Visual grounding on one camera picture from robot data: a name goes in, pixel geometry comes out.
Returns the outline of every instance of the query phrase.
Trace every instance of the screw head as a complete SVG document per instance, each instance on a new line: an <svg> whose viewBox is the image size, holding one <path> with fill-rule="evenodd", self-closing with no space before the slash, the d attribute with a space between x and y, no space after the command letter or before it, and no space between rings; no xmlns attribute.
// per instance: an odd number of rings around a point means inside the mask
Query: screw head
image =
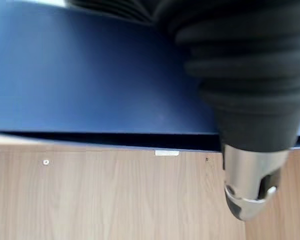
<svg viewBox="0 0 300 240"><path fill-rule="evenodd" d="M49 165L50 161L48 159L43 160L43 165L47 166Z"/></svg>

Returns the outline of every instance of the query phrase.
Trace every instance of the blue laminate sheet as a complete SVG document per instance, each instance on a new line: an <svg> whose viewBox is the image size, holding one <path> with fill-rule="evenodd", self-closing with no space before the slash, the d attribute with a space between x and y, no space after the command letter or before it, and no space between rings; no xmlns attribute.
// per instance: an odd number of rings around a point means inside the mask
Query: blue laminate sheet
<svg viewBox="0 0 300 240"><path fill-rule="evenodd" d="M0 132L216 135L186 57L151 26L0 0Z"/></svg>

